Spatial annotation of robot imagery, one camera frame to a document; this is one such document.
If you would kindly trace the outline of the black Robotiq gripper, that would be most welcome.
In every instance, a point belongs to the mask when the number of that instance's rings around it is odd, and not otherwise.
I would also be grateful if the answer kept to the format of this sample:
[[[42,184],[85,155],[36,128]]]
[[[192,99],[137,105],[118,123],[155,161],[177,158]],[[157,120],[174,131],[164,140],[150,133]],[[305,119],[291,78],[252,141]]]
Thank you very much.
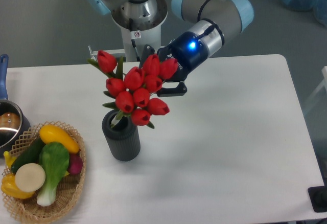
[[[194,32],[186,31],[166,47],[157,51],[160,61],[170,58],[177,60],[177,71],[167,81],[180,81],[176,87],[162,87],[156,92],[158,97],[177,97],[187,93],[188,89],[183,81],[190,72],[208,58],[209,51],[202,40],[205,36],[204,33],[197,36]],[[146,44],[138,68],[142,68],[146,59],[153,54],[155,54],[155,49]]]

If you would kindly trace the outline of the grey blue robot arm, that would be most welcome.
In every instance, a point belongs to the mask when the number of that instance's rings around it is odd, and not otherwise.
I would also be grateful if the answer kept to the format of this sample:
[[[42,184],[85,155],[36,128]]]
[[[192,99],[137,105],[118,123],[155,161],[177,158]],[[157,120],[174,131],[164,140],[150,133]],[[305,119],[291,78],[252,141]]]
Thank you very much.
[[[249,0],[87,0],[101,15],[110,14],[120,27],[127,61],[143,64],[154,53],[164,61],[176,58],[178,70],[170,79],[175,88],[161,88],[160,97],[182,96],[188,74],[225,43],[240,34],[254,18]],[[161,25],[172,11],[192,27],[161,46]]]

